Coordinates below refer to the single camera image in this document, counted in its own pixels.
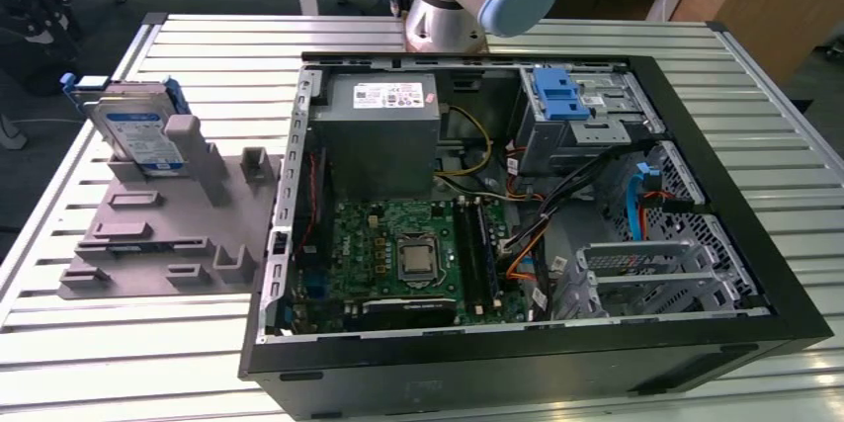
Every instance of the green motherboard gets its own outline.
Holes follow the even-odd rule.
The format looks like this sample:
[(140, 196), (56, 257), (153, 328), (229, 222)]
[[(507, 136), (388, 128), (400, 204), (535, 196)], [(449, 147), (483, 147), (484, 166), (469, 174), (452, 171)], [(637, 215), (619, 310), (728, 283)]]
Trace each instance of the green motherboard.
[[(524, 319), (519, 288), (499, 292), (500, 305), (479, 314), (464, 304), (460, 253), (451, 201), (393, 201), (336, 204), (331, 266), (323, 301), (377, 298), (449, 298), (456, 301), (453, 324), (516, 322)], [(483, 208), (492, 244), (507, 235), (499, 201)], [(312, 305), (316, 333), (347, 331), (340, 305)]]

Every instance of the blue drive bay latch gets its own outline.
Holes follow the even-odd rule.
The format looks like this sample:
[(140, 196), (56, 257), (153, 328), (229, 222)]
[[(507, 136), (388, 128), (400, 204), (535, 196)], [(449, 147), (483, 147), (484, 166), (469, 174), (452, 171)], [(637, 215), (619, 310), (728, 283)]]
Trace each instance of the blue drive bay latch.
[(585, 121), (589, 110), (580, 104), (579, 87), (560, 68), (533, 70), (535, 87), (544, 105), (544, 118), (548, 121)]

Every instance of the slotted metal table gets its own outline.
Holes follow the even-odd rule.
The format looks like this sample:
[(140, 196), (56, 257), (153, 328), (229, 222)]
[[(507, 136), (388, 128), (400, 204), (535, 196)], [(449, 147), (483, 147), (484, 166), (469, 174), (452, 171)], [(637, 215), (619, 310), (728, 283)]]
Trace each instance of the slotted metal table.
[[(399, 51), (391, 18), (152, 15), (115, 77), (184, 87), (224, 154), (284, 153), (303, 51)], [(833, 331), (685, 393), (403, 420), (841, 420), (844, 166), (729, 34), (703, 24), (545, 21), (493, 52), (653, 56)], [(284, 420), (236, 378), (247, 295), (64, 301), (60, 273), (105, 192), (109, 149), (85, 124), (0, 267), (4, 421)]]

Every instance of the open computer tower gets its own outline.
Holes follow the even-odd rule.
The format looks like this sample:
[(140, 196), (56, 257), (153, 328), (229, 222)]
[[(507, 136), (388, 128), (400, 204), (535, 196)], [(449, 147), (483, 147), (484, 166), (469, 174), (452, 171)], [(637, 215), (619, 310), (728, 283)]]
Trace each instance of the open computer tower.
[(831, 335), (652, 58), (303, 59), (240, 368), (295, 418), (685, 391)]

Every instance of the motherboard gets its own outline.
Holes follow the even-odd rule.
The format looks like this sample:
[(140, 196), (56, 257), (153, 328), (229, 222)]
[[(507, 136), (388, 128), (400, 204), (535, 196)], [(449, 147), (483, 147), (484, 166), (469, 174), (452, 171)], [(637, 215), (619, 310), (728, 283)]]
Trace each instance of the motherboard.
[(524, 321), (519, 287), (497, 284), (499, 201), (340, 202), (332, 234), (329, 266), (301, 271), (308, 332), (353, 331), (376, 313), (379, 329), (405, 326), (396, 315), (424, 326)]

